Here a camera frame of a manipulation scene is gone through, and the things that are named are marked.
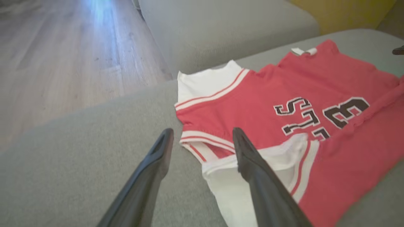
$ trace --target white trim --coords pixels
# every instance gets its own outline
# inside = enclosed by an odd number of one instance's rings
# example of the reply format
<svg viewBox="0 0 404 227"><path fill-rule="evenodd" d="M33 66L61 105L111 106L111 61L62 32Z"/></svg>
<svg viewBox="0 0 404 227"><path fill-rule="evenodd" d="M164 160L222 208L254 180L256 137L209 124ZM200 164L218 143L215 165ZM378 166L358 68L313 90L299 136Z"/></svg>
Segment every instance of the white trim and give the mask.
<svg viewBox="0 0 404 227"><path fill-rule="evenodd" d="M191 145L203 156L206 162L212 162L219 159L203 142L181 143L181 145L190 151L200 163L204 163L205 161L203 161L203 159L191 148Z"/></svg>
<svg viewBox="0 0 404 227"><path fill-rule="evenodd" d="M178 103L207 97L228 87L242 68L234 60L217 69L206 69L193 74L178 72Z"/></svg>
<svg viewBox="0 0 404 227"><path fill-rule="evenodd" d="M192 139L183 139L180 140L180 144L182 143L194 143L194 142L204 142L204 143L208 143L210 145L216 146L216 147L220 147L222 149L228 150L232 153L235 153L236 151L233 148L229 148L228 146L224 146L221 143L217 143L208 139L204 139L204 138L192 138Z"/></svg>
<svg viewBox="0 0 404 227"><path fill-rule="evenodd" d="M297 179L299 178L299 166L301 165L301 158L304 156L304 153L301 154L301 157L299 159L299 163L297 165L295 165L294 171L293 171L293 178L290 181L289 185L286 187L286 189L288 190L288 192L292 192L293 188L295 187L296 183L297 183Z"/></svg>
<svg viewBox="0 0 404 227"><path fill-rule="evenodd" d="M198 104L198 103L203 103L203 102L207 102L207 101L212 101L215 99L218 99L220 97L223 97L224 95L226 95L227 93L229 93L230 91L232 91L234 88L236 88L241 82L242 80L245 78L245 76L247 75L247 73L249 72L248 69L243 69L240 74L236 77L236 80L231 83L230 86L228 86L227 88L219 91L218 93L212 95L212 96L207 96L207 97L198 97L195 99L189 99L188 101L182 102L182 103L176 103L175 106L175 110L181 110L181 109L185 109L188 108L192 105Z"/></svg>
<svg viewBox="0 0 404 227"><path fill-rule="evenodd" d="M317 48L311 48L311 49L308 49L308 50L304 51L304 50L297 47L297 48L292 48L291 50L292 50L293 53L295 53L295 54L297 54L299 56L301 56L304 53L309 53L310 55L315 55L317 53Z"/></svg>
<svg viewBox="0 0 404 227"><path fill-rule="evenodd" d="M201 131L184 131L184 132L182 132L180 142L181 142L181 141L197 141L197 140L195 140L195 139L194 139L194 140L188 140L188 139L185 139L185 140L184 140L184 138L186 138L186 137L205 137L205 138L208 138L208 139L217 141L218 143L226 144L227 146L232 147L232 148L234 149L234 144L233 144L232 142L227 141L227 140L225 140L225 139L222 139L222 138L220 138L220 137L214 136L214 135L212 135L212 134L206 133L206 132L201 132Z"/></svg>
<svg viewBox="0 0 404 227"><path fill-rule="evenodd" d="M258 152L268 165L271 166L273 171L286 170L293 166L298 166L297 163L300 162L307 149L306 138L306 134L296 134L281 145L260 149ZM202 171L209 171L207 172L208 174L217 169L234 168L237 166L237 157L234 154L214 162L204 163Z"/></svg>
<svg viewBox="0 0 404 227"><path fill-rule="evenodd" d="M299 185L297 186L297 189L293 194L293 198L297 203L299 203L300 199L306 192L307 185L309 183L311 167L313 166L314 160L316 158L319 145L320 143L318 141L310 141L310 149L301 169L300 182L298 182Z"/></svg>

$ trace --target red jersey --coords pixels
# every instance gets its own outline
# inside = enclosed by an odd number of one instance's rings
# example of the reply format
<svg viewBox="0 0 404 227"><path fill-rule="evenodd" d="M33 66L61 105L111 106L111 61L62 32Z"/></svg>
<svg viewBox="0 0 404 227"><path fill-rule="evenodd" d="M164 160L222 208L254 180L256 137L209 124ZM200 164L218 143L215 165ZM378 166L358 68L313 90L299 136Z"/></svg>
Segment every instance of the red jersey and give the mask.
<svg viewBox="0 0 404 227"><path fill-rule="evenodd" d="M403 112L401 83L324 142L298 134L259 152L313 226L335 226L404 158ZM229 227L257 226L250 187L235 155L203 163L202 174Z"/></svg>
<svg viewBox="0 0 404 227"><path fill-rule="evenodd" d="M296 133L322 141L398 85L394 75L341 54L331 40L316 49L314 55L288 53L259 72L230 61L221 69L179 73L180 143L206 162L234 153L234 127L258 150Z"/></svg>

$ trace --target clothing tag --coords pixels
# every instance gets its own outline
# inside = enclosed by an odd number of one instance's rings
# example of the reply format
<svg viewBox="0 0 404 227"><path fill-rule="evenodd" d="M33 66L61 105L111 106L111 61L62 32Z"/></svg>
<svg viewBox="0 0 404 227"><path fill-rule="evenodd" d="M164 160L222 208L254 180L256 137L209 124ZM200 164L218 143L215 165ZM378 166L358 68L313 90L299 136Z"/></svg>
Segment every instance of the clothing tag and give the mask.
<svg viewBox="0 0 404 227"><path fill-rule="evenodd" d="M292 48L292 52L299 55L299 56L301 56L304 53L309 53L310 55L315 55L317 53L317 48L311 48L311 49L309 49L307 51L303 51L300 48Z"/></svg>
<svg viewBox="0 0 404 227"><path fill-rule="evenodd" d="M300 56L304 53L304 50L300 48L292 48L292 52Z"/></svg>

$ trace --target wooden floor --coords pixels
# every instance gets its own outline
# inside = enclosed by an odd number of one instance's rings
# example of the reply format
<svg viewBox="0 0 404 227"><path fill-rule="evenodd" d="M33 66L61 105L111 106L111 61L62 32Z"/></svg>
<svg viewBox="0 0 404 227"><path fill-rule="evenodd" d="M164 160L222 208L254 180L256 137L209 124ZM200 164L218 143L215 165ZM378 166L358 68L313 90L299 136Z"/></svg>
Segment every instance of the wooden floor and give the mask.
<svg viewBox="0 0 404 227"><path fill-rule="evenodd" d="M0 17L0 151L26 130L171 80L131 0L42 0Z"/></svg>

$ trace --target gray couch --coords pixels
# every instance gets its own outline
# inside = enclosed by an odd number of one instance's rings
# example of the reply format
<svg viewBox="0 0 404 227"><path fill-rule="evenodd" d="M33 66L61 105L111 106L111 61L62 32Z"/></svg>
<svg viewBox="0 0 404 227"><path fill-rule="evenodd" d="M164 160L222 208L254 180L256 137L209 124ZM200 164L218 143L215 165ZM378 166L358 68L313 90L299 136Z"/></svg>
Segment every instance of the gray couch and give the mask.
<svg viewBox="0 0 404 227"><path fill-rule="evenodd" d="M237 60L259 70L291 47L309 49L334 40L342 53L401 76L404 40L373 30L312 38ZM224 227L200 163L178 144L181 123L169 81L107 104L85 109L25 133L0 156L1 226L95 226L128 177L165 128L174 129L171 164L162 181L154 227ZM355 204L339 226L404 226L404 163Z"/></svg>
<svg viewBox="0 0 404 227"><path fill-rule="evenodd" d="M286 0L140 0L176 78L318 36L317 21Z"/></svg>

